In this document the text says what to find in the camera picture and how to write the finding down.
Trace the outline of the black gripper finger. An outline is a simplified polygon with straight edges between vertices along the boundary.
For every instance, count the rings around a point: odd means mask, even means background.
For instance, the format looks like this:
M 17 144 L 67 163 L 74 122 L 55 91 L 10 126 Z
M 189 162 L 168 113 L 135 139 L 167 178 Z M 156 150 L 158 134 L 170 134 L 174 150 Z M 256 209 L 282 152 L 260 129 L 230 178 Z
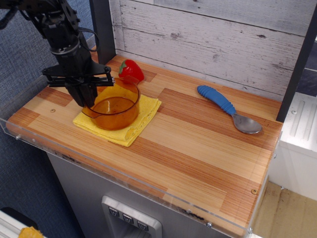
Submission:
M 97 86 L 92 83 L 83 84 L 84 106 L 92 107 L 95 104 L 95 99 L 98 96 Z
M 78 86 L 65 84 L 65 88 L 79 106 L 85 107 L 85 100 Z

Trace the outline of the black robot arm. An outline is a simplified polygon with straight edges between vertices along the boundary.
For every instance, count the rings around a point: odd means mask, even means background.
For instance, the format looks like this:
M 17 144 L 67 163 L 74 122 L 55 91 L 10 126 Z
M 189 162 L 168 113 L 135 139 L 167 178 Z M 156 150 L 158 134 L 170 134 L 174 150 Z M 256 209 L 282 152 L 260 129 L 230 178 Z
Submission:
M 79 27 L 77 12 L 67 1 L 2 0 L 0 7 L 8 10 L 0 21 L 1 29 L 20 12 L 47 39 L 58 62 L 42 71 L 50 87 L 65 87 L 79 106 L 92 108 L 97 88 L 114 85 L 110 67 L 92 60 L 83 35 L 85 28 Z

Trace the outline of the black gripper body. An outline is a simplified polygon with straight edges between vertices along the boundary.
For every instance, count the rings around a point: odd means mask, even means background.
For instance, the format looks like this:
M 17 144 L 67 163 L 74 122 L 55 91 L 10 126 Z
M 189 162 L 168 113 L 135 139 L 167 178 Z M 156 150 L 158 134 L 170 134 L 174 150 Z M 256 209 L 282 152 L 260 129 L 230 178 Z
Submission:
M 58 64 L 43 69 L 49 85 L 62 87 L 92 83 L 95 86 L 113 86 L 111 69 L 92 60 L 90 51 L 83 46 L 52 50 Z

